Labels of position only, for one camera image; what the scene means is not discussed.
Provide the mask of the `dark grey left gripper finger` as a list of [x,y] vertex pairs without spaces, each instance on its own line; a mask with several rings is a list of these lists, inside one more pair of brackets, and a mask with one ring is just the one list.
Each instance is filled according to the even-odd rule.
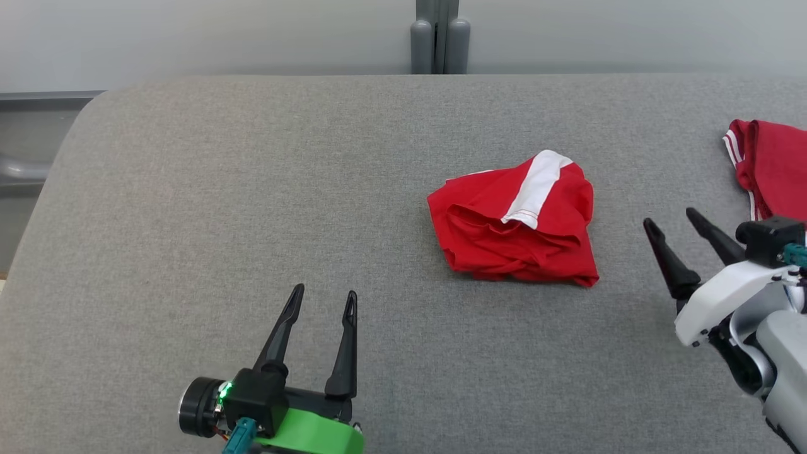
[[325,394],[331,399],[354,399],[357,396],[357,293],[351,290],[341,317],[343,333]]
[[253,366],[257,373],[277,373],[284,378],[288,376],[289,371],[284,362],[286,348],[291,329],[299,318],[304,295],[305,285],[295,285]]

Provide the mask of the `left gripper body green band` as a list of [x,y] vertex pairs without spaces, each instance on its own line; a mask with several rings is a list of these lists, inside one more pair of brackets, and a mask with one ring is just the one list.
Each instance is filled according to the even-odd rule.
[[180,430],[191,436],[220,437],[224,453],[361,453],[365,437],[352,420],[351,400],[329,400],[324,393],[286,388],[289,409],[270,437],[259,426],[255,436],[230,429],[224,399],[233,390],[230,380],[199,377],[180,399]]

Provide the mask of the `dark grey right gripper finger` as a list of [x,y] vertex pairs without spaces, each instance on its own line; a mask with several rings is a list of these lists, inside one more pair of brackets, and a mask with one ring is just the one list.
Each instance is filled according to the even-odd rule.
[[663,231],[653,219],[643,219],[643,229],[671,298],[675,301],[688,301],[700,286],[700,276],[678,258],[678,255],[666,242]]
[[701,238],[705,239],[717,253],[724,265],[737,264],[745,260],[745,250],[731,236],[712,224],[696,209],[686,209],[686,216]]

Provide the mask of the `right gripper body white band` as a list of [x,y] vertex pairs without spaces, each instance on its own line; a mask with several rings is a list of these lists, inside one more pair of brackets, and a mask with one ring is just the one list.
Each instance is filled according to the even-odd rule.
[[739,344],[772,313],[801,312],[801,273],[795,265],[766,267],[745,260],[727,265],[689,297],[675,317],[675,335],[692,347],[728,322]]

